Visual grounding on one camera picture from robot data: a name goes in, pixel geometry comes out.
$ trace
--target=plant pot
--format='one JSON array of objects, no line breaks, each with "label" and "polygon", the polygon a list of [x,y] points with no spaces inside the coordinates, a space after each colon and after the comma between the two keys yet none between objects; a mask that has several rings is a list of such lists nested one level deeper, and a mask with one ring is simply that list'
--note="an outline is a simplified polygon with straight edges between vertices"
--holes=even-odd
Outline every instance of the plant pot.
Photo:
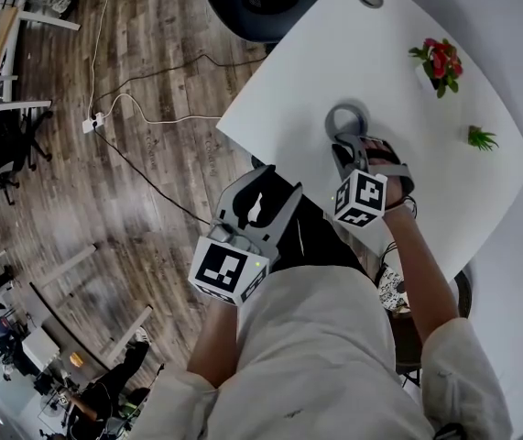
[{"label": "plant pot", "polygon": [[434,86],[435,81],[429,78],[429,76],[424,71],[424,66],[422,64],[416,67],[416,76],[418,77],[419,84],[422,85],[422,89],[426,93],[436,96],[436,87]]}]

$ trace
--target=green plant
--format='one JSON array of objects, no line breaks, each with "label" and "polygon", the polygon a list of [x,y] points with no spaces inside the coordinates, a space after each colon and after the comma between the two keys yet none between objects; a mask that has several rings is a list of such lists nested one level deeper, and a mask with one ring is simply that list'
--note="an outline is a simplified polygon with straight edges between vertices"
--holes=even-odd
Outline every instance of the green plant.
[{"label": "green plant", "polygon": [[448,86],[454,93],[458,93],[459,84],[456,80],[463,74],[461,59],[456,54],[456,48],[443,39],[442,43],[436,39],[426,38],[422,49],[411,48],[412,57],[422,59],[424,71],[436,90],[436,96],[442,98]]},{"label": "green plant", "polygon": [[493,147],[499,148],[497,142],[492,139],[495,136],[496,134],[491,132],[484,132],[481,127],[469,126],[469,145],[477,149],[488,151]]}]

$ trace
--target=white cable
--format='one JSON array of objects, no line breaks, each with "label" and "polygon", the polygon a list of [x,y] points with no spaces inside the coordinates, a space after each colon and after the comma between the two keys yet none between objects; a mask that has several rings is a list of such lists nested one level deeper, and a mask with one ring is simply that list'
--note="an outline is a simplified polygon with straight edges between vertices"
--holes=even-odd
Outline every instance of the white cable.
[{"label": "white cable", "polygon": [[143,120],[145,122],[147,122],[148,124],[176,124],[178,122],[185,121],[187,119],[220,119],[220,117],[217,116],[217,115],[186,115],[184,117],[180,117],[180,119],[175,119],[175,120],[172,120],[172,121],[148,121],[148,120],[145,119],[145,115],[143,114],[143,109],[141,109],[141,106],[139,105],[139,103],[129,93],[120,93],[118,96],[116,96],[116,98],[113,101],[113,105],[108,110],[108,113],[106,113],[106,115],[104,115],[104,118],[108,117],[113,112],[114,104],[116,103],[118,98],[120,98],[121,96],[126,96],[128,98],[131,98],[131,101],[133,103],[135,103],[135,106],[139,110],[139,113],[141,113],[141,117],[143,117]]},{"label": "white cable", "polygon": [[93,64],[92,64],[92,72],[93,72],[92,90],[90,93],[90,102],[88,103],[88,114],[87,114],[86,118],[90,118],[90,111],[93,108],[94,81],[96,78],[96,73],[94,72],[94,63],[96,62],[96,54],[98,53],[98,41],[100,40],[100,33],[103,30],[104,12],[106,11],[107,5],[108,5],[108,0],[105,0],[104,7],[103,7],[103,13],[100,15],[100,24],[98,25],[98,35],[96,36],[96,47],[94,48],[94,57],[93,57]]}]

